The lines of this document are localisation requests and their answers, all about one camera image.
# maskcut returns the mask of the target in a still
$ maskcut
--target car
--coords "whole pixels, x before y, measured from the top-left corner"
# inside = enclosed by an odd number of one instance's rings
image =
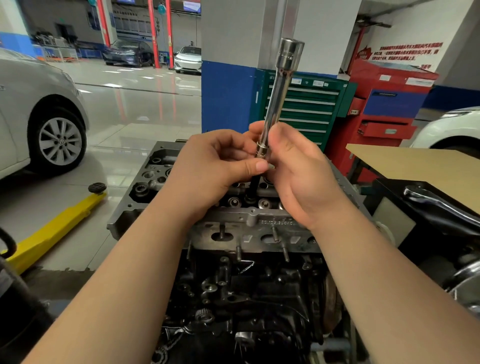
[[[88,127],[68,74],[0,48],[0,178],[23,167],[45,176],[72,170],[85,155]]]
[[[454,149],[480,159],[480,106],[449,111],[431,121],[411,147]]]
[[[202,49],[183,47],[174,57],[175,72],[183,71],[202,73]]]
[[[103,50],[102,56],[109,66],[115,63],[137,67],[154,64],[152,48],[146,42],[136,40],[117,39]]]

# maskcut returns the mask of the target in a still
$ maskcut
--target left hand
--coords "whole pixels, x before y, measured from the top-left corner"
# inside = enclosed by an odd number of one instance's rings
[[[233,183],[268,170],[264,159],[254,157],[256,145],[249,132],[225,129],[191,136],[156,199],[167,199],[195,223]]]

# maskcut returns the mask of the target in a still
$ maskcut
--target red tool cabinet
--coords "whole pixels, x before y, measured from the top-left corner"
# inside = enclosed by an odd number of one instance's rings
[[[358,84],[357,92],[348,116],[335,121],[325,154],[346,175],[354,159],[347,144],[399,146],[410,139],[416,129],[412,122],[437,78],[410,65],[355,60],[350,82]],[[359,182],[375,178],[365,170]]]

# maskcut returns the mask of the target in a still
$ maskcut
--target forearm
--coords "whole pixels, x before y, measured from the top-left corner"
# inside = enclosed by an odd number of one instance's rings
[[[313,232],[376,363],[477,363],[480,324],[350,202]]]
[[[25,363],[149,362],[189,228],[168,197],[159,197],[127,230]]]

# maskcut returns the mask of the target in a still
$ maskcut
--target car wheel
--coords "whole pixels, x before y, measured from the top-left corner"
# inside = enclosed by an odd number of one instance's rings
[[[77,167],[85,155],[85,128],[67,109],[55,106],[28,123],[28,168],[45,176],[57,176]]]
[[[474,146],[447,146],[443,149],[458,150],[459,152],[465,153],[471,157],[480,159],[480,149],[475,148]]]

